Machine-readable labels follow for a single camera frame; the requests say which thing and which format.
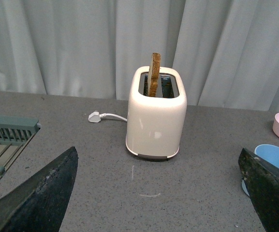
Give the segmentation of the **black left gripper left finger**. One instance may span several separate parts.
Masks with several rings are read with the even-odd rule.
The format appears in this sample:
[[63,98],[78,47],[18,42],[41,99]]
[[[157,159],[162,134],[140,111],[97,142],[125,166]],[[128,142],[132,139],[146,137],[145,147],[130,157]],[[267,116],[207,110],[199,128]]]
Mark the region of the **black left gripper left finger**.
[[57,232],[73,191],[78,154],[70,147],[0,199],[0,232]]

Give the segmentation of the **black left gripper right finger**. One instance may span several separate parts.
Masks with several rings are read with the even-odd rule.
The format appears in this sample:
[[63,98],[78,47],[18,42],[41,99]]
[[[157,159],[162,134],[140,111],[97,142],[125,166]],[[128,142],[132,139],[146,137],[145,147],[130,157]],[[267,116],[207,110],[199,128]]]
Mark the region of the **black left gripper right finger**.
[[253,207],[267,232],[279,232],[279,168],[243,148],[238,165]]

